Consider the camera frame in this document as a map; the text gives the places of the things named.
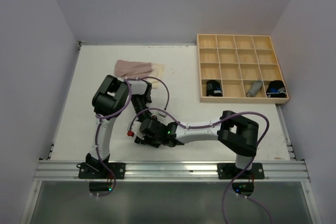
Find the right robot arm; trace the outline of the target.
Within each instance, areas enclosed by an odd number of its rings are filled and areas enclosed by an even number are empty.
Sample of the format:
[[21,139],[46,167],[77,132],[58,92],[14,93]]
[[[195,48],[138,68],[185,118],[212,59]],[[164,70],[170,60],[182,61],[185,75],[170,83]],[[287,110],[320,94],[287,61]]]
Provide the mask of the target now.
[[177,120],[165,125],[147,112],[129,126],[128,136],[135,143],[155,148],[176,147],[196,141],[219,141],[236,154],[234,172],[246,178],[253,171],[250,160],[256,156],[259,124],[232,111],[224,111],[218,119],[206,123],[181,123]]

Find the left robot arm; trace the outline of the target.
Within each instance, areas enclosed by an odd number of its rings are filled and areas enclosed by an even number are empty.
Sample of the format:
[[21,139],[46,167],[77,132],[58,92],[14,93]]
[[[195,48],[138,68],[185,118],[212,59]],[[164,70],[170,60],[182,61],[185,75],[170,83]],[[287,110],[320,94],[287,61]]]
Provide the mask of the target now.
[[92,98],[96,114],[96,132],[92,149],[86,156],[86,164],[97,178],[104,178],[109,172],[110,140],[117,117],[137,96],[144,103],[151,102],[152,84],[140,79],[125,79],[107,75]]

